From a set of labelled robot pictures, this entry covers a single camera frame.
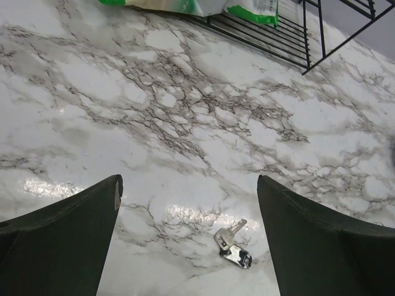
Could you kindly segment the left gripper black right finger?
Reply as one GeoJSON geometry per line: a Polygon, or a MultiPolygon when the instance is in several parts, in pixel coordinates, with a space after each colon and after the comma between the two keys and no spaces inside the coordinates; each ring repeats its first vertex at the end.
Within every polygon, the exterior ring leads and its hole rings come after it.
{"type": "Polygon", "coordinates": [[[394,229],[332,210],[260,175],[281,295],[394,295],[394,229]]]}

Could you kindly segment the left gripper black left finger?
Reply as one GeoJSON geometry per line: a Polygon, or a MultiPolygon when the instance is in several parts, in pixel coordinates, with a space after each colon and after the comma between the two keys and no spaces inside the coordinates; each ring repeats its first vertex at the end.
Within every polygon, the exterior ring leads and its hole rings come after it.
{"type": "Polygon", "coordinates": [[[112,175],[1,222],[1,295],[96,295],[121,198],[112,175]]]}

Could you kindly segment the silver key with black clip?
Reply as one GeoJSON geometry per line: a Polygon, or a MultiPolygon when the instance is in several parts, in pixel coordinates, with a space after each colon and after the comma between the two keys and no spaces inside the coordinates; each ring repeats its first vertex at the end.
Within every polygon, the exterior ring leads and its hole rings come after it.
{"type": "Polygon", "coordinates": [[[214,239],[220,247],[220,256],[242,269],[251,267],[252,255],[235,244],[235,234],[246,224],[247,220],[241,219],[236,225],[230,228],[221,228],[214,235],[214,239]]]}

